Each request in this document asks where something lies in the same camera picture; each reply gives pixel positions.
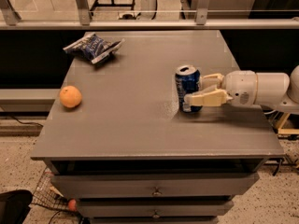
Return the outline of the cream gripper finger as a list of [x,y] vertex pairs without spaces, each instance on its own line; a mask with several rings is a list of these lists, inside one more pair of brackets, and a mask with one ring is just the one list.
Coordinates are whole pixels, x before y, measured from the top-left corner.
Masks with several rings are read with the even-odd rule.
[[199,91],[184,96],[184,102],[190,106],[221,106],[233,99],[226,90]]
[[224,79],[224,75],[220,73],[202,76],[200,77],[200,89],[203,90],[210,86],[215,86],[216,88],[220,88],[223,79]]

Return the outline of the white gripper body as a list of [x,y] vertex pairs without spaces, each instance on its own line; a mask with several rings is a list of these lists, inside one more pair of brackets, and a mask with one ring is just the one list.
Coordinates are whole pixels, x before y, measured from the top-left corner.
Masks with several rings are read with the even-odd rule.
[[252,106],[257,94],[257,75],[252,71],[234,71],[227,74],[223,83],[232,106]]

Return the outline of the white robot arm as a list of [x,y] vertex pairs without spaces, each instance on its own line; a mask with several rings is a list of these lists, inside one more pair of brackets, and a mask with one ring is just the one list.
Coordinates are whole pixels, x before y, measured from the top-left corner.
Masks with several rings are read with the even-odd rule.
[[299,67],[285,73],[256,73],[236,70],[200,77],[199,91],[183,98],[187,107],[236,107],[260,105],[284,113],[299,114]]

